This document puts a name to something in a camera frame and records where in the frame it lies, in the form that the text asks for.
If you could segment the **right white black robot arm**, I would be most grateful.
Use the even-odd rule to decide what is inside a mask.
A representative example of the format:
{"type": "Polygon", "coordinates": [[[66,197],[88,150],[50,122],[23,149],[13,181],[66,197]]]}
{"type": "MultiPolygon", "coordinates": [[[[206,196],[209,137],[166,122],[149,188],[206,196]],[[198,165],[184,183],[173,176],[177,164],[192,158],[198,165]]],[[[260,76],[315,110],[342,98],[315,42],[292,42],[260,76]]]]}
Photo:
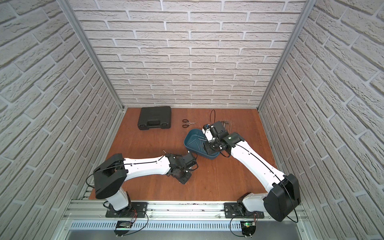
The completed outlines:
{"type": "Polygon", "coordinates": [[[229,157],[241,162],[266,190],[265,194],[247,193],[238,199],[242,215],[267,212],[274,220],[282,222],[301,203],[298,179],[269,164],[238,133],[228,133],[220,121],[204,125],[202,132],[207,138],[204,148],[209,155],[226,151],[229,157]]]}

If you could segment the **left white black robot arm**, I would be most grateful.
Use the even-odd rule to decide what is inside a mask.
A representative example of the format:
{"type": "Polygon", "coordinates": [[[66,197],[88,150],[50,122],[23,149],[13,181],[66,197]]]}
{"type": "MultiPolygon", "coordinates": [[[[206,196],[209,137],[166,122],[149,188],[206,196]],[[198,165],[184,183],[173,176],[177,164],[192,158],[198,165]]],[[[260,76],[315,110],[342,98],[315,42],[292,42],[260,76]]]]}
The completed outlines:
{"type": "Polygon", "coordinates": [[[132,207],[128,193],[122,188],[125,181],[149,175],[166,175],[185,184],[198,167],[197,157],[192,153],[166,153],[148,159],[130,159],[114,154],[96,167],[91,176],[94,177],[96,198],[107,200],[113,210],[121,212],[132,207]]]}

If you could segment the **teal plastic storage box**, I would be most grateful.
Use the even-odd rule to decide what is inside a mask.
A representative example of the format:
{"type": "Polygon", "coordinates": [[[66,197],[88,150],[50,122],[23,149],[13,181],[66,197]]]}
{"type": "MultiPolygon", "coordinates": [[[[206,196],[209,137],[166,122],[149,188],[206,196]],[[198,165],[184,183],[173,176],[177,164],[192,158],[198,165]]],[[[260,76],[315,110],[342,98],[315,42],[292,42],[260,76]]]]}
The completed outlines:
{"type": "Polygon", "coordinates": [[[184,146],[188,151],[198,154],[204,158],[213,160],[218,155],[219,152],[209,155],[204,149],[204,143],[207,141],[206,136],[203,134],[200,129],[191,129],[184,139],[184,146]]]}

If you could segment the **black plastic tool case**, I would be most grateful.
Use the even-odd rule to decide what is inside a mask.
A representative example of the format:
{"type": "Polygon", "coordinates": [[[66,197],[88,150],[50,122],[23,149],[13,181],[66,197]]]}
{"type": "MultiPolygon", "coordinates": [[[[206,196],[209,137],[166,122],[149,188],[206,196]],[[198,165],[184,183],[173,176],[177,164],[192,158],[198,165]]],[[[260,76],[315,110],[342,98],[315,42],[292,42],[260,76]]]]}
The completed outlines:
{"type": "Polygon", "coordinates": [[[141,108],[138,128],[139,130],[169,129],[171,127],[171,116],[172,109],[170,106],[141,108]]]}

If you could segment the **left controller board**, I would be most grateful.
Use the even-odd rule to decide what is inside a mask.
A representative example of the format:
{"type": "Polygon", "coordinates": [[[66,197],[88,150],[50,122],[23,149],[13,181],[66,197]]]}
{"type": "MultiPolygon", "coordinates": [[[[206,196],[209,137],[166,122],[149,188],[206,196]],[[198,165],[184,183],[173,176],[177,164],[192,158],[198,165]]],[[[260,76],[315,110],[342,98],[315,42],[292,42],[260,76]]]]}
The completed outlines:
{"type": "Polygon", "coordinates": [[[115,230],[117,231],[128,231],[133,226],[131,221],[117,221],[115,230]]]}

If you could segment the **right controller board green light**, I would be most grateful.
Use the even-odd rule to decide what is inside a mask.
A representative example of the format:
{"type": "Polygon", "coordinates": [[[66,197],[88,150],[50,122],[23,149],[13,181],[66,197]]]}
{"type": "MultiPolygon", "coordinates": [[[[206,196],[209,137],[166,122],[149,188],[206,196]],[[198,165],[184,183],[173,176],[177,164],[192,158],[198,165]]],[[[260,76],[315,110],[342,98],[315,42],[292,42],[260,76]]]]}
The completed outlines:
{"type": "Polygon", "coordinates": [[[243,232],[256,230],[256,223],[255,222],[241,221],[240,224],[241,224],[241,229],[243,232]]]}

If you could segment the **black handled scissors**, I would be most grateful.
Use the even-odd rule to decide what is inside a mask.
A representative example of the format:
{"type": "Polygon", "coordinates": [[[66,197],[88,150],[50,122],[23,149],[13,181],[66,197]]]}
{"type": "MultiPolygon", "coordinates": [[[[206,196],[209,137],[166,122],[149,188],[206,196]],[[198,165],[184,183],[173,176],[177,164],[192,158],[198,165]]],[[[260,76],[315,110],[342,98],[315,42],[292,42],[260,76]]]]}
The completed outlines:
{"type": "Polygon", "coordinates": [[[183,122],[183,125],[182,125],[183,128],[188,128],[191,125],[197,124],[196,122],[190,122],[188,119],[183,119],[182,122],[183,122]]]}

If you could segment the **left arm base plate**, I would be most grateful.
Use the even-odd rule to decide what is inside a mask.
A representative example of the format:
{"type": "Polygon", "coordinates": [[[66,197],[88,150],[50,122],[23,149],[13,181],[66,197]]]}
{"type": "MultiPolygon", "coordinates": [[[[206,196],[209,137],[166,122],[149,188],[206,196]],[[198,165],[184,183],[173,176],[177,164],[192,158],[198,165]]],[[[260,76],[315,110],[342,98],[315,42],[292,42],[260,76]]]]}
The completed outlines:
{"type": "Polygon", "coordinates": [[[106,218],[129,218],[132,219],[137,214],[138,219],[146,218],[148,202],[132,202],[126,208],[116,211],[109,205],[106,218]]]}

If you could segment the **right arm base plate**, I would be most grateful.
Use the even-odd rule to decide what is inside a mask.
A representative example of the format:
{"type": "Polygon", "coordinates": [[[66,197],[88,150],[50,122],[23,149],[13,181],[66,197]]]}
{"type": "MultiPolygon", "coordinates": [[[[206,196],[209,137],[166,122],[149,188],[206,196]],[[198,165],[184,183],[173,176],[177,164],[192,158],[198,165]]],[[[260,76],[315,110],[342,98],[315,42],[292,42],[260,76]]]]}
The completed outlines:
{"type": "Polygon", "coordinates": [[[235,216],[239,218],[257,218],[263,219],[265,217],[264,212],[248,211],[242,204],[235,202],[224,203],[224,213],[226,219],[232,219],[235,216]]]}

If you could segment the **aluminium front rail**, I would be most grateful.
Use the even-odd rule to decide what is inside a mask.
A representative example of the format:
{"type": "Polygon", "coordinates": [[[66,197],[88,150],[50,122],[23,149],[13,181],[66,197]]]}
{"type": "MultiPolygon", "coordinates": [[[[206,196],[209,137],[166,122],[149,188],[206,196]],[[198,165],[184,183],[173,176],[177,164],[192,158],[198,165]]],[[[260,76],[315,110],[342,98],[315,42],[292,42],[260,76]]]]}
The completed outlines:
{"type": "MultiPolygon", "coordinates": [[[[210,220],[240,220],[238,213],[232,212],[225,207],[223,201],[149,201],[145,207],[137,209],[138,220],[191,220],[191,221],[210,221],[210,220]]],[[[104,200],[72,200],[65,210],[63,221],[69,220],[122,220],[130,221],[133,217],[106,217],[108,209],[104,200]]]]}

